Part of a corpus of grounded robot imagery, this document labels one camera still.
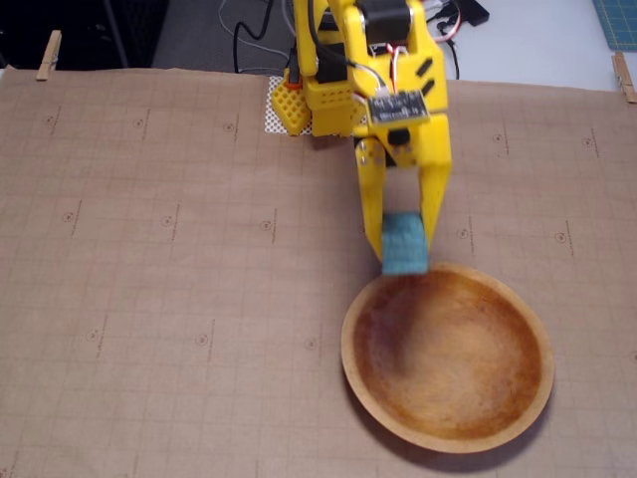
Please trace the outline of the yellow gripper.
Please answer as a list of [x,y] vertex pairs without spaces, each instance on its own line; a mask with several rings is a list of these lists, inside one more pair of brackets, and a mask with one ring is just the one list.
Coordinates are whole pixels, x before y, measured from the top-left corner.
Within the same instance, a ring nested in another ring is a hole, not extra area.
[[450,178],[447,75],[441,45],[420,1],[346,4],[346,64],[354,99],[365,108],[353,129],[365,236],[382,261],[387,160],[419,169],[421,217],[428,247]]

